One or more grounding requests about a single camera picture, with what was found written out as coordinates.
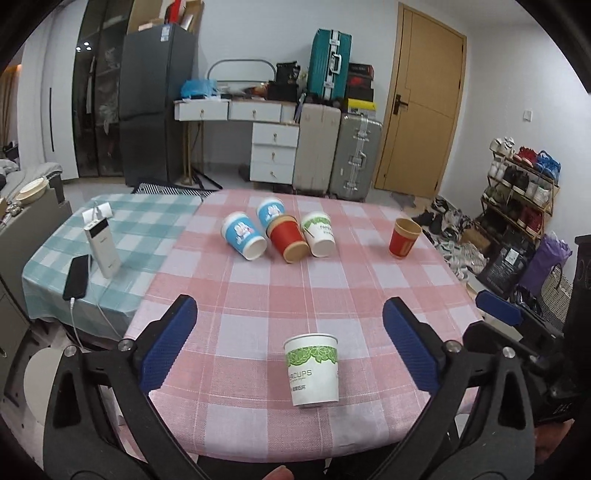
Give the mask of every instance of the white desk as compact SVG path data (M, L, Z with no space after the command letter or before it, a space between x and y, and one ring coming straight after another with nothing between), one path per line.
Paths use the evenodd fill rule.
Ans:
M295 103L264 100L184 100L175 102L174 118L181 122L253 122L251 181L292 184L300 133L292 122L295 109ZM203 158L203 123L201 139Z

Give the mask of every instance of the screw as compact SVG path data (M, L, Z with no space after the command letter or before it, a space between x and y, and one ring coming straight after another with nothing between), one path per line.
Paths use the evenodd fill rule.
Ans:
M78 349L74 345L67 346L64 348L64 355L65 356L74 356Z
M513 350L510 346L504 346L503 350L501 350L503 352L503 356L505 358L515 358L515 350Z
M134 341L131 338L124 338L117 344L117 349L120 352L129 352L134 346Z
M459 353L462 350L462 344L455 340L448 340L445 342L445 348L450 353Z

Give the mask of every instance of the purple bag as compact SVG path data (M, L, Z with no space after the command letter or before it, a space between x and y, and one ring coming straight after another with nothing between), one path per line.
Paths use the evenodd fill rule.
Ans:
M566 242L558 240L556 235L544 235L534 258L519 280L519 285L537 297L542 291L542 285L555 265L564 266L569 257L573 254Z

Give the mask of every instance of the blue gripper pad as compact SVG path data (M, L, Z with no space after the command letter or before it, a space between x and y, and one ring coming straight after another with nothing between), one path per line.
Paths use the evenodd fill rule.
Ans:
M521 325L523 320L519 308L488 290L476 295L476 306L511 327Z
M151 325L159 322L162 324L154 325L155 329L152 332L147 331ZM139 388L146 395L162 386L196 323L197 303L192 297L180 295L159 321L150 323L142 332L141 336L145 333L148 336L150 333L157 335L138 366Z
M384 328L419 390L435 393L445 366L443 342L430 325L421 323L401 298L391 298L382 310Z

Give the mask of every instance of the door frame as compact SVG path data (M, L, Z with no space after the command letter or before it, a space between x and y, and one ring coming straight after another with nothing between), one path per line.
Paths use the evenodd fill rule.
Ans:
M398 86L398 70L400 68L400 52L402 50L402 22L404 20L404 11L405 10L409 10L413 14L421 15L422 17L424 17L424 18L436 23L437 25L449 30L453 34L456 34L458 37L460 37L463 42L462 76L460 78L459 97L458 97L458 101L457 101L457 105L456 105L456 113L455 113L454 120L453 120L452 134L450 135L449 143L447 145L447 151L446 151L446 155L445 155L445 160L443 162L443 165L441 166L441 172L439 172L439 177L437 179L437 186L435 187L435 192L433 193L433 197L434 197L439 193L439 190L441 189L441 180L442 180L443 174L445 173L445 170L447 168L447 162L449 161L449 155L452 152L453 141L456 137L457 122L458 122L458 119L460 116L460 108L462 106L462 97L464 94L464 83L465 83L465 77L466 77L466 57L467 57L467 51L468 51L467 37L464 34L459 33L457 30L454 30L452 27L449 27L445 23L440 22L436 18L433 18L427 14L424 14L423 12L421 12L415 8L409 7L408 5L403 4L402 2L398 3L398 19L397 19L398 21L397 21L397 28L396 28L396 45L394 47L394 61L392 62L392 74L390 77L390 87L388 90L388 101L386 103L386 111L384 114L384 126L382 128L382 136L381 136L381 139L379 142L379 157L378 157L379 161L376 162L376 165L375 165L373 184L374 184L374 188L380 189L380 190L383 189L383 186L384 186L383 184L382 184L382 187L377 186L378 173L380 171L380 168L382 167L382 162L384 161L384 147L386 145L386 137L388 136L388 129L390 127L390 119L392 117L391 112L392 112L392 107L394 105L394 96L396 94L396 87Z

